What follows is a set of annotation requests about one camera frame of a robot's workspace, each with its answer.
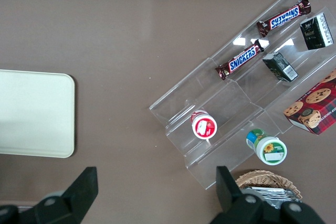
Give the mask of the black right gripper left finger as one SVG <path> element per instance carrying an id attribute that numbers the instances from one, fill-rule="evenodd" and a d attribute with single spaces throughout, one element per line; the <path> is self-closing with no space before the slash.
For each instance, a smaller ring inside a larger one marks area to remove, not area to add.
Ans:
<path id="1" fill-rule="evenodd" d="M 87 167 L 60 195 L 49 196 L 26 211 L 1 206 L 1 223 L 81 223 L 98 195 L 96 167 Z"/>

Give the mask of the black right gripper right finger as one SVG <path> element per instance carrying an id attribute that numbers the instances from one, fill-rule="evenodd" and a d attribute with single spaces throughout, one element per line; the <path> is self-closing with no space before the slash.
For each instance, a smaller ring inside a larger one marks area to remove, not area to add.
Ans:
<path id="1" fill-rule="evenodd" d="M 276 209 L 253 194 L 243 194 L 226 166 L 216 167 L 216 193 L 223 211 L 211 223 L 324 223 L 305 203 L 285 202 Z"/>

